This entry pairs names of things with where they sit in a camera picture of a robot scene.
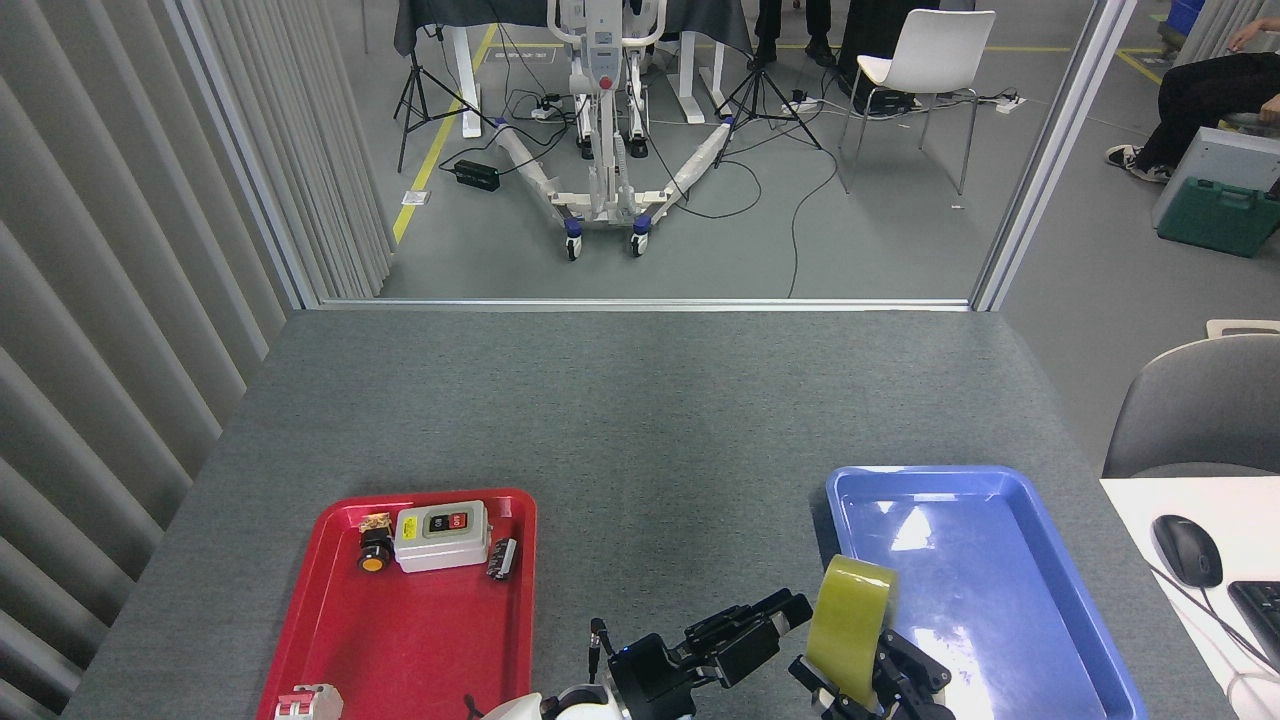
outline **green toolbox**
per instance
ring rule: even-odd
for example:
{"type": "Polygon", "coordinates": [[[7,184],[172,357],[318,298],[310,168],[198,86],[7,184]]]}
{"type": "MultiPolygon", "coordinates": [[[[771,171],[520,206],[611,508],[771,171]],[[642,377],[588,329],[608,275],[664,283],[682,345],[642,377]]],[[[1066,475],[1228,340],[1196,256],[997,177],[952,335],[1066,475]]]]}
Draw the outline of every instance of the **green toolbox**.
{"type": "Polygon", "coordinates": [[[1280,227],[1280,197],[1220,182],[1187,178],[1156,234],[1188,245],[1253,258],[1280,227]]]}

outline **person's hand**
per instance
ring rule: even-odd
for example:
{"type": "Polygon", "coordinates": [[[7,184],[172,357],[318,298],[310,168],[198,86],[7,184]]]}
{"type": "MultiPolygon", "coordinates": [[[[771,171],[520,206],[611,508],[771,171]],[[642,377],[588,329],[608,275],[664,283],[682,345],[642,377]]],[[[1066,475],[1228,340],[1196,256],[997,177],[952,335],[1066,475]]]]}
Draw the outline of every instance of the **person's hand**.
{"type": "Polygon", "coordinates": [[[1235,35],[1231,36],[1231,40],[1226,41],[1226,49],[1230,50],[1231,53],[1239,53],[1240,49],[1248,45],[1251,40],[1257,37],[1260,32],[1262,32],[1262,23],[1258,20],[1253,20],[1252,23],[1235,31],[1235,35]]]}
{"type": "Polygon", "coordinates": [[[1280,95],[1267,100],[1266,105],[1258,110],[1258,119],[1263,123],[1280,123],[1280,95]]]}

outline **black mouse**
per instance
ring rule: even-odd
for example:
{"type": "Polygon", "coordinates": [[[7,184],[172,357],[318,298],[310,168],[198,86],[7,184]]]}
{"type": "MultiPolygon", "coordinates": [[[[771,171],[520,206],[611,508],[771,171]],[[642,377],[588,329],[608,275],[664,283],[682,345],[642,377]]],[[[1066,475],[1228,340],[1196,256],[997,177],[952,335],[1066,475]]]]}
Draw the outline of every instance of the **black mouse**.
{"type": "Polygon", "coordinates": [[[1204,528],[1180,515],[1161,515],[1151,529],[1165,564],[1179,580],[1196,588],[1222,584],[1222,556],[1204,528]]]}

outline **yellow tape roll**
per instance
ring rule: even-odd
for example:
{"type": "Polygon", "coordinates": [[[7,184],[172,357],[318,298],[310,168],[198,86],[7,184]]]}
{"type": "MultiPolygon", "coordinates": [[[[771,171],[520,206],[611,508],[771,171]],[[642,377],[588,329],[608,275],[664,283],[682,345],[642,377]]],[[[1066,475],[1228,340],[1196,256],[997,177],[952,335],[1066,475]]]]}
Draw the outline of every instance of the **yellow tape roll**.
{"type": "Polygon", "coordinates": [[[869,710],[872,662],[881,629],[891,620],[897,573],[888,568],[837,555],[827,565],[818,589],[818,606],[809,625],[805,656],[822,674],[869,710]]]}

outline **gray curtain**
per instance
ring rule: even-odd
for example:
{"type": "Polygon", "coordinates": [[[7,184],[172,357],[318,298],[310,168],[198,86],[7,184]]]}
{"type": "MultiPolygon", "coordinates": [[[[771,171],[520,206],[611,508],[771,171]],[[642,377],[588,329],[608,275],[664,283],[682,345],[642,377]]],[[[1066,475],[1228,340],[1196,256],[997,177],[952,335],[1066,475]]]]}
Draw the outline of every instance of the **gray curtain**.
{"type": "Polygon", "coordinates": [[[76,689],[296,302],[237,161],[164,0],[0,3],[3,719],[76,689]]]}
{"type": "MultiPolygon", "coordinates": [[[[1257,18],[1280,14],[1277,0],[1206,0],[1187,42],[1178,53],[1175,65],[1185,65],[1226,55],[1226,41],[1257,18]]],[[[1267,33],[1254,40],[1248,50],[1271,53],[1280,49],[1280,37],[1267,33]]]]}
{"type": "Polygon", "coordinates": [[[396,241],[324,4],[169,1],[300,282],[320,299],[375,297],[396,241]]]}

